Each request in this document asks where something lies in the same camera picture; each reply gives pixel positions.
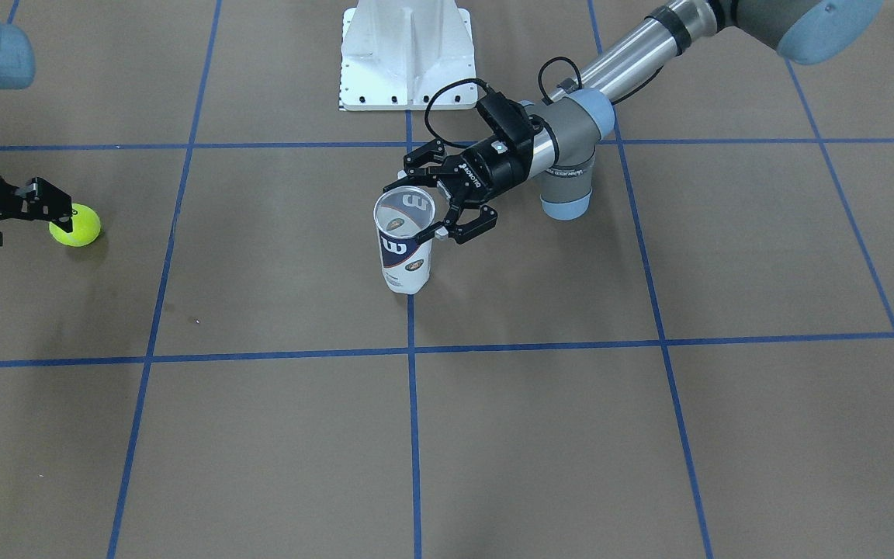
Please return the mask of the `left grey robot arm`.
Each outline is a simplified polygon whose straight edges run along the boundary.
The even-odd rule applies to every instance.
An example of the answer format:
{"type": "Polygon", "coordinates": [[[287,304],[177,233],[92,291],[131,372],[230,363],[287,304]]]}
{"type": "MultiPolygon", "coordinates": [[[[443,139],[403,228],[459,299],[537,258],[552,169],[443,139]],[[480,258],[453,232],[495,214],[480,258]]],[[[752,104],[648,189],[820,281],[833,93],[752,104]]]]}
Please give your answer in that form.
{"type": "Polygon", "coordinates": [[[556,220],[583,215],[591,201],[594,151],[616,123],[615,106],[645,88],[675,57],[705,36],[735,27],[787,61],[802,66],[847,49],[873,22],[880,1],[671,1],[585,68],[574,68],[537,103],[517,102],[483,79],[476,110],[492,134],[458,146],[431,141],[404,157],[400,179],[376,203],[376,226],[387,248],[433,238],[466,243],[492,229],[489,202],[532,179],[556,220]]]}

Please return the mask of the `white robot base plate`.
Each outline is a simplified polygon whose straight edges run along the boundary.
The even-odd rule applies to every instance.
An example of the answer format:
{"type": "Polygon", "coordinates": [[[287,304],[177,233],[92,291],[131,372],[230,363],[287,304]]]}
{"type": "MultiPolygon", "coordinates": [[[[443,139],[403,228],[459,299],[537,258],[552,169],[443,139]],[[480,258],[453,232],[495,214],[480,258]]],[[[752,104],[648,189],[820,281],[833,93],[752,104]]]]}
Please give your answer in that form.
{"type": "Polygon", "coordinates": [[[476,77],[472,16],[454,1],[359,1],[344,11],[338,108],[471,109],[476,77]]]}

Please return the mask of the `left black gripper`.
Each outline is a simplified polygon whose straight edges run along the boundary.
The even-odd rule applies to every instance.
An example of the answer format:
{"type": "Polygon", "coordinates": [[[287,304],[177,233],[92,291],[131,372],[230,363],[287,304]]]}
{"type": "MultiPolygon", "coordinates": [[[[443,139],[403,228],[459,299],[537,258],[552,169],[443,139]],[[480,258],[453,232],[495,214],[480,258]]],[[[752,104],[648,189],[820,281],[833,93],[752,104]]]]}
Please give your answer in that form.
{"type": "MultiPolygon", "coordinates": [[[[448,153],[444,141],[429,141],[404,156],[404,177],[383,187],[386,193],[401,186],[439,189],[458,204],[486,204],[531,174],[533,141],[506,143],[489,137],[462,151],[448,153]]],[[[497,211],[479,206],[479,215],[467,223],[437,220],[416,234],[416,244],[433,238],[453,238],[467,243],[497,225],[497,211]]]]}

